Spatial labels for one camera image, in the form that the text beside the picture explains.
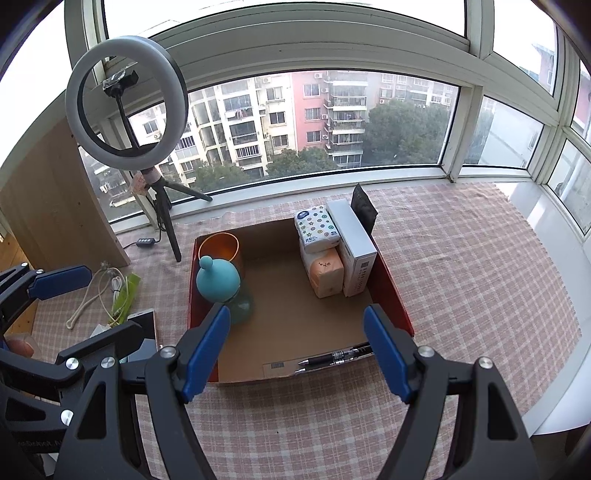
red box side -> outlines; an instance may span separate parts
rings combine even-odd
[[[376,250],[378,250],[378,255],[375,258],[367,283],[369,294],[374,303],[381,305],[396,328],[406,330],[411,336],[414,336],[413,324],[377,245]]]

copper cup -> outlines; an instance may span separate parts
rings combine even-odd
[[[205,257],[206,255],[211,258],[228,260],[236,267],[240,278],[244,278],[244,264],[242,263],[240,242],[231,233],[219,232],[208,236],[199,245],[199,251],[197,252],[199,258]]]

tripod stand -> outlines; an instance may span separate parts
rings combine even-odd
[[[135,136],[134,130],[131,128],[129,118],[127,118],[127,116],[125,115],[125,110],[123,108],[121,96],[123,95],[123,92],[127,87],[135,85],[137,81],[138,75],[134,70],[130,74],[126,74],[125,71],[123,71],[122,74],[115,77],[111,77],[110,79],[103,82],[103,91],[107,94],[107,96],[114,98],[117,102],[119,116],[121,117],[121,121],[123,122],[123,126],[125,128],[125,133],[127,134],[129,142],[131,143],[132,152],[138,151],[140,149],[140,146],[138,139]],[[152,188],[155,193],[153,207],[156,211],[158,228],[162,230],[164,226],[164,231],[166,231],[166,235],[168,236],[168,240],[170,241],[170,246],[173,249],[174,257],[177,260],[177,262],[180,262],[183,256],[178,246],[178,240],[176,233],[174,231],[173,221],[170,218],[170,209],[173,207],[173,204],[170,201],[170,198],[168,198],[168,194],[166,193],[166,190],[164,190],[164,188],[166,187],[171,190],[176,190],[177,192],[185,193],[187,195],[205,200],[207,202],[211,202],[213,199],[209,195],[197,192],[196,190],[190,189],[185,185],[164,179],[155,167],[146,168],[145,170],[140,170],[140,172],[144,176],[146,185]]]

plaid tablecloth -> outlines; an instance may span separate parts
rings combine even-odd
[[[542,396],[580,337],[560,275],[527,221],[493,184],[367,189],[379,215],[373,236],[401,292],[415,341],[443,356],[493,358],[523,414]],[[199,235],[288,218],[326,198],[286,203],[177,225],[184,260],[167,239],[128,249],[142,277],[137,309],[157,311],[160,342],[186,328],[191,249]],[[145,234],[153,235],[149,230]],[[142,232],[121,236],[127,244]],[[33,335],[44,359],[87,338],[106,315],[97,302],[74,331],[64,322],[83,292],[41,302]],[[449,400],[428,478],[440,475],[453,434]],[[402,425],[403,405],[373,358],[341,367],[243,385],[208,385],[187,411],[220,479],[374,479]],[[165,469],[145,400],[142,435],[152,474]]]

black pen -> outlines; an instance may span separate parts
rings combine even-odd
[[[341,364],[354,358],[359,358],[360,356],[369,355],[370,353],[373,353],[371,345],[369,343],[362,343],[348,350],[338,350],[336,352],[325,353],[324,355],[313,356],[299,362],[298,365],[303,368],[297,370],[295,373]]]

